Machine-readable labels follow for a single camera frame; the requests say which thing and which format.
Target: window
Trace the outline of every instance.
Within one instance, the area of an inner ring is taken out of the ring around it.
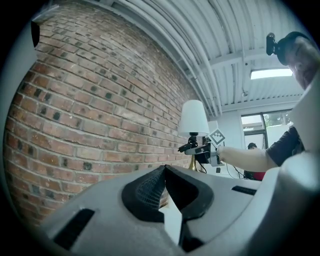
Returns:
[[[249,143],[256,144],[258,149],[266,149],[267,138],[264,120],[261,114],[242,116],[245,146]]]
[[[277,142],[289,127],[293,125],[289,118],[289,112],[281,111],[263,114],[269,146]]]
[[[290,110],[242,116],[245,146],[255,143],[258,149],[267,149],[293,125]]]

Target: camera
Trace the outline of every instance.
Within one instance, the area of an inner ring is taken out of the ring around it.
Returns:
[[[274,33],[269,33],[266,36],[266,54],[268,54],[269,56],[272,54],[277,54],[276,53],[276,46],[278,44],[278,42],[275,40],[275,34]]]

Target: white lampshade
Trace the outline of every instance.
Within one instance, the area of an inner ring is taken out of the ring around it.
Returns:
[[[189,100],[183,104],[178,132],[184,137],[189,137],[190,133],[198,133],[199,137],[209,134],[207,116],[201,101]]]

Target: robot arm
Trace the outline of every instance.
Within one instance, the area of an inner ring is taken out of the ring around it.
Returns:
[[[220,161],[220,157],[217,154],[217,150],[212,147],[211,142],[206,145],[187,149],[184,152],[186,155],[194,155],[195,159],[200,164],[211,164],[212,167],[224,166]]]

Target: black mesh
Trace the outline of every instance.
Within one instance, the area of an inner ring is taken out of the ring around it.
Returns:
[[[165,167],[162,165],[125,185],[121,198],[124,206],[139,220],[163,223],[164,214],[159,206],[164,190]]]
[[[136,189],[137,198],[152,209],[159,209],[161,195],[165,189],[165,172],[157,169],[152,172],[152,176]]]

